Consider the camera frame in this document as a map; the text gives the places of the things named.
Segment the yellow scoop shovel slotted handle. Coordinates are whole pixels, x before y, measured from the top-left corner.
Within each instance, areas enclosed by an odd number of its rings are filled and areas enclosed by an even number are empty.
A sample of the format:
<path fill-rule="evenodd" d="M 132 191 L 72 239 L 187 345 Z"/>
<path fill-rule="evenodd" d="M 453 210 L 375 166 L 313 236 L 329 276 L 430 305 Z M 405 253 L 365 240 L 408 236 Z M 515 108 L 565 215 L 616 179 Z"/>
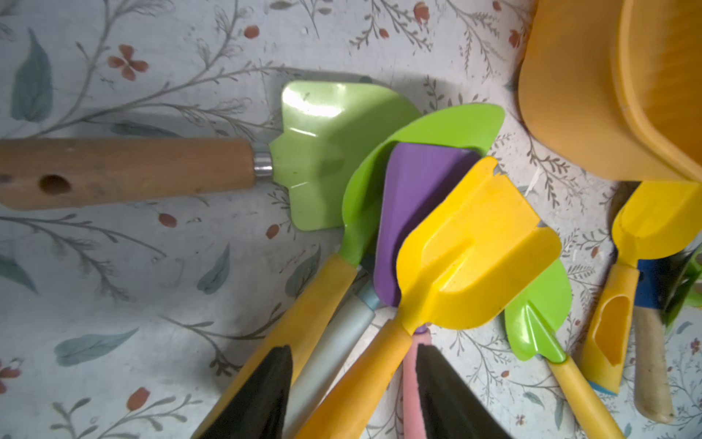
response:
<path fill-rule="evenodd" d="M 595 307 L 579 366 L 597 391 L 616 395 L 633 321 L 642 260 L 684 250 L 701 231 L 701 185 L 645 181 L 619 210 L 612 224 L 616 262 Z"/>

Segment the light blue shovel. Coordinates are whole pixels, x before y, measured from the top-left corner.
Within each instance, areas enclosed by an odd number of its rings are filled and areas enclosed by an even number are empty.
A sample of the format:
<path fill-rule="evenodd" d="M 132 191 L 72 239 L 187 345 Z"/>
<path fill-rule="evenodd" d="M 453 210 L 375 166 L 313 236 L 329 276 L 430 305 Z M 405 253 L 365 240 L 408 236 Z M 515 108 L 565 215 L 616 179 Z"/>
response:
<path fill-rule="evenodd" d="M 374 284 L 368 281 L 338 309 L 291 387 L 283 426 L 284 438 L 295 437 L 325 398 L 380 305 Z"/>

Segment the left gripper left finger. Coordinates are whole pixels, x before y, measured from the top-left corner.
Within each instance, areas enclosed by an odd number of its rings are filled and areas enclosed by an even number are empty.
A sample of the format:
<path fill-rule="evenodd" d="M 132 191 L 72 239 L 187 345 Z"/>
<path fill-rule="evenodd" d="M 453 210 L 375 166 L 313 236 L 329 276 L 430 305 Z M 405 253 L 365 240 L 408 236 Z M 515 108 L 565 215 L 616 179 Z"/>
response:
<path fill-rule="evenodd" d="M 292 385 L 293 357 L 275 347 L 198 438 L 281 438 Z"/>

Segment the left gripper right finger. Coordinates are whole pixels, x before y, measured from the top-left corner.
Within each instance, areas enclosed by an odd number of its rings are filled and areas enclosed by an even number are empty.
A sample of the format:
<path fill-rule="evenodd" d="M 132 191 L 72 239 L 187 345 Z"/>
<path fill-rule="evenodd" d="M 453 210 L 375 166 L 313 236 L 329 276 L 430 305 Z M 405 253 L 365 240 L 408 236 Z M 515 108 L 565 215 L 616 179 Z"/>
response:
<path fill-rule="evenodd" d="M 418 347 L 416 372 L 428 438 L 510 438 L 437 347 Z"/>

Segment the yellow rake-edged shovel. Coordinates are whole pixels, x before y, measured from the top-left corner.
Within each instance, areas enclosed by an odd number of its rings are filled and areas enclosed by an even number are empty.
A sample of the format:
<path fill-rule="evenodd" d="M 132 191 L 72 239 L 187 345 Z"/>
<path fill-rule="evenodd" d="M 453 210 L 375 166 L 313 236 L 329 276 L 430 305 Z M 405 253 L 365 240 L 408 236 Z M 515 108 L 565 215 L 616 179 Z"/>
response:
<path fill-rule="evenodd" d="M 481 327 L 560 255 L 559 235 L 498 161 L 480 159 L 402 244 L 395 318 L 316 408 L 299 437 L 361 437 L 419 327 Z"/>

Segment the purple shovel pink handle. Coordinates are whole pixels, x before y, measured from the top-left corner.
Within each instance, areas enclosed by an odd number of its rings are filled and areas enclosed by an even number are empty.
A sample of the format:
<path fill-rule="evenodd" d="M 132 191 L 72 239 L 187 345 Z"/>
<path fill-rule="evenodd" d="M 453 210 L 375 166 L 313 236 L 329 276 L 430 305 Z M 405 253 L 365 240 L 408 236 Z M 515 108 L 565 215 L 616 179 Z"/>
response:
<path fill-rule="evenodd" d="M 481 159 L 473 150 L 400 143 L 387 166 L 373 282 L 381 302 L 400 304 L 397 257 L 408 235 Z"/>

